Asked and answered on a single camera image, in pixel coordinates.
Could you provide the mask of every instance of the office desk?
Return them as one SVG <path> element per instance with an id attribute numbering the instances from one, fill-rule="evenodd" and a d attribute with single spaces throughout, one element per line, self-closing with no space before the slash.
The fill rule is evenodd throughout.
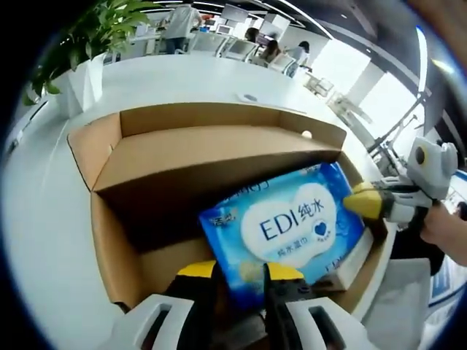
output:
<path id="1" fill-rule="evenodd" d="M 109 302 L 101 281 L 89 192 L 66 143 L 69 131 L 123 109 L 186 101 L 247 103 L 244 94 L 255 96 L 257 104 L 304 112 L 346 128 L 305 87 L 270 69 L 222 58 L 161 55 L 105 66 L 104 95 L 97 105 L 60 120 L 48 103 L 25 130 L 4 169 L 4 243 L 20 294 L 54 347 L 94 349 L 122 315 Z M 344 149 L 351 150 L 349 157 L 367 179 L 381 177 L 351 133 Z M 392 243 L 389 237 L 357 307 L 358 318 L 381 283 Z"/>

